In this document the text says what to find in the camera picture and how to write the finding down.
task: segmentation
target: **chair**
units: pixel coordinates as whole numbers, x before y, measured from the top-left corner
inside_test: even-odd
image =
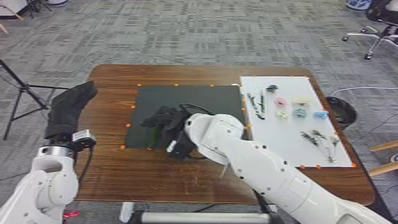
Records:
[[[371,152],[376,152],[380,150],[391,149],[398,147],[398,141],[387,142],[382,145],[369,148]],[[391,157],[391,163],[378,166],[375,169],[367,171],[369,176],[375,176],[382,173],[387,173],[389,171],[398,170],[398,154]]]
[[[19,20],[23,20],[21,16],[17,15],[17,13],[12,11],[12,9],[7,7],[7,5],[1,2],[0,2],[0,7],[5,8],[9,10],[9,12],[14,14],[16,18]],[[3,27],[3,24],[0,24],[0,30],[3,31],[3,33],[9,34],[9,31],[7,31],[5,27]]]
[[[398,12],[385,9],[389,2],[391,0],[373,0],[369,8],[366,10],[367,19],[387,25],[383,31],[380,32],[371,26],[366,26],[359,33],[346,33],[341,39],[343,41],[348,41],[350,36],[376,38],[375,43],[369,47],[367,54],[364,55],[366,60],[371,59],[376,47],[382,42],[387,42],[391,45],[398,46],[398,30],[394,30],[392,33],[392,28],[398,27]]]

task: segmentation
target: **table leg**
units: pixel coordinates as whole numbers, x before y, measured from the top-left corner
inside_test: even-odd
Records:
[[[128,223],[133,214],[133,202],[122,202],[119,220]]]

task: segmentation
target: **metal stand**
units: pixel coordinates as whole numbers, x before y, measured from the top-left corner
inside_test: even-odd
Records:
[[[398,43],[396,43],[398,42],[396,41],[398,34],[391,33],[394,26],[396,26],[396,24],[389,24],[389,26],[385,27],[382,32],[371,26],[364,26],[359,33],[346,33],[343,38],[341,38],[343,41],[348,41],[350,36],[362,36],[362,37],[371,37],[371,38],[376,39],[375,43],[369,47],[367,54],[364,55],[366,60],[371,59],[375,50],[376,50],[382,42],[387,42],[394,47],[398,47]]]
[[[44,6],[48,11],[53,11],[46,3],[42,3],[42,0],[26,0],[26,3],[28,3],[28,9],[30,9],[30,18],[33,18],[33,12],[41,12],[41,6]]]
[[[10,117],[9,117],[9,123],[7,123],[7,128],[5,128],[5,132],[3,132],[3,140],[7,140],[7,137],[9,137],[9,131],[10,131],[10,125],[12,125],[12,122],[23,118],[25,116],[28,116],[33,112],[41,111],[41,110],[48,110],[49,107],[48,107],[48,103],[49,103],[49,99],[51,99],[51,96],[53,96],[53,92],[56,89],[69,89],[69,88],[64,88],[64,87],[55,87],[55,86],[41,86],[41,85],[28,85],[19,77],[16,76],[16,73],[12,72],[9,66],[5,65],[3,61],[0,60],[0,66],[3,68],[3,70],[7,71],[19,87],[17,87],[17,96],[16,96],[16,102],[14,102],[14,108],[12,108],[12,112],[10,112]],[[41,88],[41,89],[51,89],[51,92],[49,92],[49,95],[48,95],[48,98],[46,100],[41,99],[41,97],[37,96],[37,94],[33,93],[32,91],[32,88]],[[32,97],[37,105],[39,105],[39,108],[33,109],[32,111],[28,111],[25,114],[21,114],[19,116],[16,116],[16,110],[17,110],[17,106],[19,106],[19,100],[21,100],[21,94],[26,93],[28,96]]]

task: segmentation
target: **office chair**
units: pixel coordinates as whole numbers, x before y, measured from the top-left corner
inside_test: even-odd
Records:
[[[376,47],[382,42],[387,42],[398,47],[398,11],[389,11],[385,9],[389,2],[391,0],[373,0],[369,8],[366,10],[366,18],[387,25],[383,31],[380,32],[371,26],[366,26],[359,33],[346,33],[341,39],[343,41],[348,41],[350,36],[376,38],[375,43],[369,47],[367,54],[364,55],[366,60],[371,59]]]

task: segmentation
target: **black cloth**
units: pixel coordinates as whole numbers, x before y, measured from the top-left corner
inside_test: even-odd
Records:
[[[78,117],[97,93],[94,82],[74,86],[51,100],[48,113],[46,139],[71,135],[78,131]]]

